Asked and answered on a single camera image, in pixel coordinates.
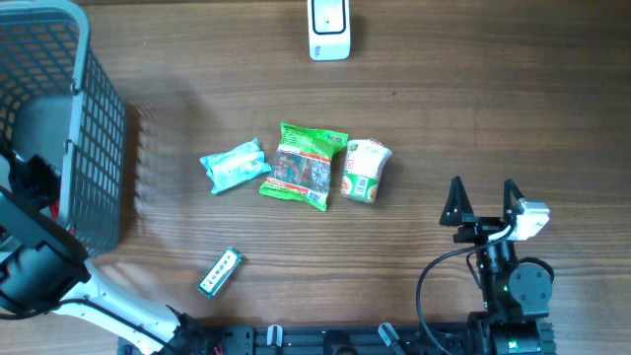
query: light blue package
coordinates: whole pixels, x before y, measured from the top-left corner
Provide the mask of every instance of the light blue package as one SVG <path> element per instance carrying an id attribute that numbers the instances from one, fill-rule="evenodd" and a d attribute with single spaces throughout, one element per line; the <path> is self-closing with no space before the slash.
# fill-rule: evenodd
<path id="1" fill-rule="evenodd" d="M 265 163 L 265 155 L 258 148 L 256 138 L 228 153 L 202 157 L 199 162 L 206 168 L 206 175 L 215 182 L 212 193 L 219 193 L 272 170 Z"/>

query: wooden table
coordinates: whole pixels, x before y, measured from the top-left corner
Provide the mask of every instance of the wooden table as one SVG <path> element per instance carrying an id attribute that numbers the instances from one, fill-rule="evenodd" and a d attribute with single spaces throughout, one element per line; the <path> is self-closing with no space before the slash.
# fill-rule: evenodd
<path id="1" fill-rule="evenodd" d="M 209 323 L 415 324 L 421 270 L 460 247 L 438 225 L 451 178 L 481 215 L 500 215 L 513 178 L 552 210 L 517 250 L 557 272 L 559 354 L 627 353 L 631 26 L 629 8 L 610 5 L 355 1 L 352 55 L 330 63 L 309 58 L 302 0 L 87 6 L 129 125 L 121 241 L 95 263 Z M 386 144 L 377 203 L 340 195 L 342 156 L 325 213 L 259 195 L 264 177 L 212 195 L 198 159 L 254 137 L 271 159 L 281 121 Z M 208 300 L 195 285 L 228 246 L 247 260 Z M 462 257 L 426 283 L 431 321 L 482 309 Z M 53 315 L 0 328 L 3 354 L 116 343 Z"/>

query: wrapped snack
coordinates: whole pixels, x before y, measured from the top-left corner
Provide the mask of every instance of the wrapped snack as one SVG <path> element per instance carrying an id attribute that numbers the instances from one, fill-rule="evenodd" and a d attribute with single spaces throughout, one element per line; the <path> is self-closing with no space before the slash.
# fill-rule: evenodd
<path id="1" fill-rule="evenodd" d="M 212 193 L 224 191 L 271 170 L 256 138 L 228 153 L 202 157 L 199 162 L 206 168 L 206 175 L 215 181 Z"/>
<path id="2" fill-rule="evenodd" d="M 260 193 L 287 200 L 309 202 L 326 210 L 331 182 L 331 159 L 346 145 L 348 135 L 281 123 L 272 172 Z"/>
<path id="3" fill-rule="evenodd" d="M 390 149 L 374 139 L 349 141 L 342 195 L 361 202 L 375 202 L 382 169 L 391 155 Z"/>

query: gray plastic basket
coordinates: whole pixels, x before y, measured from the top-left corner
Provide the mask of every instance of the gray plastic basket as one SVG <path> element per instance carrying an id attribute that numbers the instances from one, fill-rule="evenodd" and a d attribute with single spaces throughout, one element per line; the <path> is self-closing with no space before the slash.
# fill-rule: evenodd
<path id="1" fill-rule="evenodd" d="M 90 256 L 118 242 L 125 110 L 69 1 L 0 4 L 0 134 L 61 172 L 57 223 Z"/>

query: green snack bag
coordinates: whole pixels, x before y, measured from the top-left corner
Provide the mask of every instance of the green snack bag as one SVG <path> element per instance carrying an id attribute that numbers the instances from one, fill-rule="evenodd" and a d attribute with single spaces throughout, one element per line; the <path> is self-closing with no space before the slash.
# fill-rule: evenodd
<path id="1" fill-rule="evenodd" d="M 272 172 L 260 193 L 287 200 L 309 202 L 326 211 L 331 183 L 331 159 L 346 146 L 348 134 L 280 124 Z"/>

